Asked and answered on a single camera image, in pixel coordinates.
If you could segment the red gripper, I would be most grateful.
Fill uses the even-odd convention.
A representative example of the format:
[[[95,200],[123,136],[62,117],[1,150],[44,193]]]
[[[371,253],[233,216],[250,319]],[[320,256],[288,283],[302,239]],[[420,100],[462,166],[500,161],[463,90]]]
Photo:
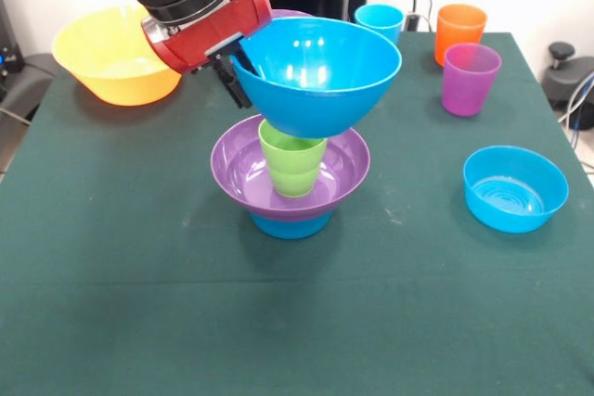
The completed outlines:
[[[271,21],[269,0],[180,0],[150,7],[141,26],[149,45],[171,69],[184,73],[211,62],[217,78],[240,109],[252,102],[241,87],[229,56],[258,76],[239,39]]]

